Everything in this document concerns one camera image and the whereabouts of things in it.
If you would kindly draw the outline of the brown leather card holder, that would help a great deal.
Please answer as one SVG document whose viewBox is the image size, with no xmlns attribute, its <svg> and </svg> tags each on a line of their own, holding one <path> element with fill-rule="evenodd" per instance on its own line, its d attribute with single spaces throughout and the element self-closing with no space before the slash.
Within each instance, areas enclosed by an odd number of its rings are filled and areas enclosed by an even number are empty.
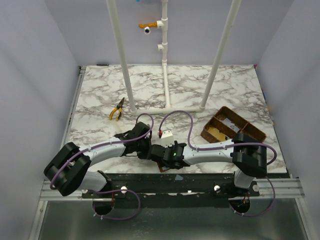
<svg viewBox="0 0 320 240">
<path fill-rule="evenodd" d="M 161 173 L 164 173 L 166 171 L 169 171 L 169 170 L 173 169 L 173 165 L 168 163 L 168 162 L 158 162 L 157 166 L 158 166 L 159 171 Z"/>
</svg>

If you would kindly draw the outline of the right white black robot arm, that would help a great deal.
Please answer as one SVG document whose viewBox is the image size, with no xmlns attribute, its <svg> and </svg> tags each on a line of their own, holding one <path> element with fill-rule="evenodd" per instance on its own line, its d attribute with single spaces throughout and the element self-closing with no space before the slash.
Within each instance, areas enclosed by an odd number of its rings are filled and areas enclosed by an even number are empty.
<svg viewBox="0 0 320 240">
<path fill-rule="evenodd" d="M 237 170 L 233 184 L 236 188 L 246 190 L 254 178 L 267 176 L 267 146 L 243 133 L 237 133 L 233 139 L 193 147 L 176 140 L 167 147 L 153 144 L 147 159 L 169 169 L 200 163 L 234 164 Z"/>
</svg>

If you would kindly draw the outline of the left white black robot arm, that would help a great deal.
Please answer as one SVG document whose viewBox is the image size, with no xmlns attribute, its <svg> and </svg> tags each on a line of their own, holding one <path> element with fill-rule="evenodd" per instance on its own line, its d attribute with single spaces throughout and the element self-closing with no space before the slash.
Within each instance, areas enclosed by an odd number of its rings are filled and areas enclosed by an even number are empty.
<svg viewBox="0 0 320 240">
<path fill-rule="evenodd" d="M 150 138 L 146 137 L 150 132 L 151 128 L 140 121 L 132 130 L 116 134 L 110 140 L 96 145 L 79 147 L 68 142 L 49 162 L 43 173 L 52 187 L 64 197 L 76 190 L 108 191 L 111 189 L 111 179 L 101 170 L 89 171 L 89 167 L 134 152 L 145 158 L 151 145 Z"/>
</svg>

